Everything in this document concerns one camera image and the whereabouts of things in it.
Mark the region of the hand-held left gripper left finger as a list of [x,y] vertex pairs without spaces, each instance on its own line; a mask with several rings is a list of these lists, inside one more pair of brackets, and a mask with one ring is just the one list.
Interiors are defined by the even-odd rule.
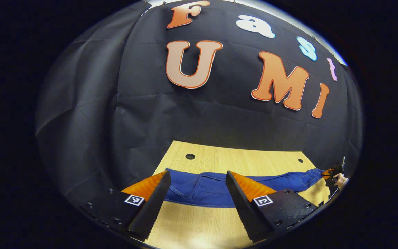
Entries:
[[85,202],[81,208],[101,225],[144,242],[150,236],[171,184],[170,171],[165,170],[123,190],[109,190]]

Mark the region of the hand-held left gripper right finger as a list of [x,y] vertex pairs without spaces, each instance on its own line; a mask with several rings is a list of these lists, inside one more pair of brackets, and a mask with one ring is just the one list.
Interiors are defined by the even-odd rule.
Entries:
[[289,188],[275,190],[233,171],[226,172],[225,183],[254,243],[289,233],[318,209]]

